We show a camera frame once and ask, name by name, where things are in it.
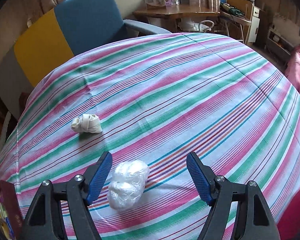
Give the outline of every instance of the gray armrest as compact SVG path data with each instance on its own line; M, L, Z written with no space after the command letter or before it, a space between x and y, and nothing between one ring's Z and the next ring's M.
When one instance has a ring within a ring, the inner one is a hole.
M139 31L145 35L171 33L164 28L157 27L148 23L137 22L133 20L123 20L127 28Z

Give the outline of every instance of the blue chair backrest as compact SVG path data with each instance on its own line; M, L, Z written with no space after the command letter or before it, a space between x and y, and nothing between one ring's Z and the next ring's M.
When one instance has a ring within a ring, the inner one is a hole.
M115 0L65 0L54 12L74 55L128 38Z

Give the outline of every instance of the multicolored chair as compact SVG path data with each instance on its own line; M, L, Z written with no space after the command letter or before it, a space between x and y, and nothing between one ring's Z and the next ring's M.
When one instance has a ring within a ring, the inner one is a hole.
M90 49L129 38L127 28L146 35L170 33L154 25L122 20L115 0L66 0L23 33L0 64L0 97L17 119L21 92L31 92L50 71Z

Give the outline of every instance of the clear plastic bag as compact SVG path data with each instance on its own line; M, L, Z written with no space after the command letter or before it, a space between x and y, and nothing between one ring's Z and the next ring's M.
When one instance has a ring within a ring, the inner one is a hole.
M140 160L122 162L114 169L107 198L115 210L126 210L140 199L149 175L149 167Z

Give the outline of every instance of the striped tablecloth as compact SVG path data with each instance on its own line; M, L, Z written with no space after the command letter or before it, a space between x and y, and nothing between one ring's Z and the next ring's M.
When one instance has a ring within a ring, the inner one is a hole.
M97 114L103 132L74 133L71 121L82 113ZM225 36L108 44L72 58L35 88L0 154L0 179L14 183L25 216L44 179L82 174L104 151L113 168L140 159L150 175L136 206L117 213L106 198L110 172L89 208L103 240L197 238L209 207L186 169L190 151L232 182L255 180L278 221L300 189L300 95L266 59Z

